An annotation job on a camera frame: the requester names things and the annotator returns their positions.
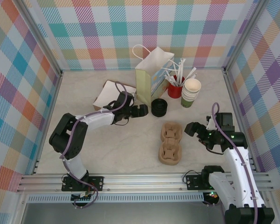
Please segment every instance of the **paper cup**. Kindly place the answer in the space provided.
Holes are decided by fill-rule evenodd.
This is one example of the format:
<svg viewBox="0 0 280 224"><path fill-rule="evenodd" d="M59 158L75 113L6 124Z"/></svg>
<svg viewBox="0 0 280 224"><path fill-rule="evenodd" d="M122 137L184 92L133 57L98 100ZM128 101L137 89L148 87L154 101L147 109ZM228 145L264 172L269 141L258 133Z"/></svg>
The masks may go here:
<svg viewBox="0 0 280 224"><path fill-rule="evenodd" d="M195 100L195 99L197 98L197 96L188 97L188 96L184 95L183 93L182 93L182 97L183 97L185 100L187 100L187 101Z"/></svg>
<svg viewBox="0 0 280 224"><path fill-rule="evenodd" d="M184 83L185 91L188 91L189 93L197 93L201 89L201 82L199 82L195 78L189 78Z"/></svg>
<svg viewBox="0 0 280 224"><path fill-rule="evenodd" d="M184 96L189 97L189 98L198 96L198 92L197 93L189 93L187 91L182 91L182 93L184 94Z"/></svg>
<svg viewBox="0 0 280 224"><path fill-rule="evenodd" d="M188 101L182 96L181 104L182 104L183 107L189 108L189 107L192 106L193 103L194 103L194 100Z"/></svg>

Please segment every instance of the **plaid wallpaper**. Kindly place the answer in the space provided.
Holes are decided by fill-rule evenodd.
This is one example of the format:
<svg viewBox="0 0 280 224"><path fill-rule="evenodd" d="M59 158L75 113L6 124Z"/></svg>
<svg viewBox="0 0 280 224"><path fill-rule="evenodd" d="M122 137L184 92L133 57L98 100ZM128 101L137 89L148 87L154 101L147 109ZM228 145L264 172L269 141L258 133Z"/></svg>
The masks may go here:
<svg viewBox="0 0 280 224"><path fill-rule="evenodd" d="M257 1L25 0L60 66L71 70L134 68L135 44L175 53L187 67L222 67Z"/></svg>
<svg viewBox="0 0 280 224"><path fill-rule="evenodd" d="M0 224L42 137L57 74L11 0L0 0Z"/></svg>
<svg viewBox="0 0 280 224"><path fill-rule="evenodd" d="M230 79L261 171L278 183L280 206L280 0L271 0Z"/></svg>

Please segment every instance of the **white utensil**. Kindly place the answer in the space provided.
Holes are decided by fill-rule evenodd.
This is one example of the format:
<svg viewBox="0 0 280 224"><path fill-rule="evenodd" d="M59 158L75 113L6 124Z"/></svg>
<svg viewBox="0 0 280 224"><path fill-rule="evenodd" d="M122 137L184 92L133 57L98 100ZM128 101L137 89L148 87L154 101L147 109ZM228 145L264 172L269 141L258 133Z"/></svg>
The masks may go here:
<svg viewBox="0 0 280 224"><path fill-rule="evenodd" d="M195 73L194 75L192 75L190 78L196 78L197 73Z"/></svg>
<svg viewBox="0 0 280 224"><path fill-rule="evenodd" d="M179 75L178 83L179 85L182 85L182 74L183 74L183 63L185 62L185 58L181 58L181 73Z"/></svg>
<svg viewBox="0 0 280 224"><path fill-rule="evenodd" d="M182 82L182 85L185 83L185 81L187 80L187 79L189 79L190 77L191 77L191 75L194 73L194 71L196 71L196 67L194 67L193 69L192 69L192 71L190 71L190 73L187 75L187 77L185 78L185 80Z"/></svg>
<svg viewBox="0 0 280 224"><path fill-rule="evenodd" d="M176 83L174 77L173 77L173 76L170 76L169 73L168 73L168 71L166 71L166 73L167 73L167 74L164 74L165 79L167 79L173 86L177 86L177 83Z"/></svg>
<svg viewBox="0 0 280 224"><path fill-rule="evenodd" d="M179 62L178 63L178 72L177 72L177 77L176 77L176 82L178 83L178 85L179 85L179 77L180 77L180 75L181 75L181 62Z"/></svg>

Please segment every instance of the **paper sheet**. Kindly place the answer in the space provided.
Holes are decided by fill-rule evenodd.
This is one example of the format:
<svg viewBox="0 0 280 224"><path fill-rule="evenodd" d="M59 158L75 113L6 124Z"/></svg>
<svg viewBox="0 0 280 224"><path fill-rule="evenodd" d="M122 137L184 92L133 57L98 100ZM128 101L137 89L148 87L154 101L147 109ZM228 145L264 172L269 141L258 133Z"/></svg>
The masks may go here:
<svg viewBox="0 0 280 224"><path fill-rule="evenodd" d="M123 87L120 84L118 84L117 86L120 91L124 91ZM136 88L126 85L125 87L126 91L131 93L135 97ZM116 89L115 83L108 80L93 105L102 108L103 106L108 105L110 102L117 100L118 96L119 92Z"/></svg>

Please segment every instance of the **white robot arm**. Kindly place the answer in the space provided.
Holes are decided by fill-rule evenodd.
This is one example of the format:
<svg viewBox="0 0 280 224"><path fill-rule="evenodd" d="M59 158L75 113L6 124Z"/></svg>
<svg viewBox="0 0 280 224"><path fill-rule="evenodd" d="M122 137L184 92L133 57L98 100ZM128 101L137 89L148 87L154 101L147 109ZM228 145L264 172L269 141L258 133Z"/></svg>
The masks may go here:
<svg viewBox="0 0 280 224"><path fill-rule="evenodd" d="M143 117L148 114L146 105L133 105L133 95L121 92L116 101L112 101L99 111L86 116L73 116L67 113L62 116L57 127L52 133L49 144L61 154L69 178L78 185L79 189L88 189L90 185L89 174L84 167L80 152L87 131L116 124L122 119Z"/></svg>
<svg viewBox="0 0 280 224"><path fill-rule="evenodd" d="M108 109L102 108L99 110L100 112L106 112L109 111ZM106 125L111 125L114 121L114 114L112 112L106 112L106 113L96 113L93 114L89 117L85 117L80 122L84 122L87 124L88 129L87 131L94 130L96 128L106 126ZM78 120L83 116L77 115L76 119ZM70 172L77 177L78 179L82 179L85 174L87 173L86 168L84 167L82 160L81 160L81 155L78 154L72 159L64 159L64 162L67 166L67 168L70 170Z"/></svg>
<svg viewBox="0 0 280 224"><path fill-rule="evenodd" d="M229 184L219 166L205 166L201 172L203 184L212 187L221 199L226 224L270 224L274 220L273 209L266 208L258 191L249 162L245 135L235 132L232 113L217 112L215 116L207 117L207 121L207 126L198 122L187 124L185 133L190 136L197 133L199 142L211 153L214 153L214 145L220 145L222 155L230 165L233 185Z"/></svg>

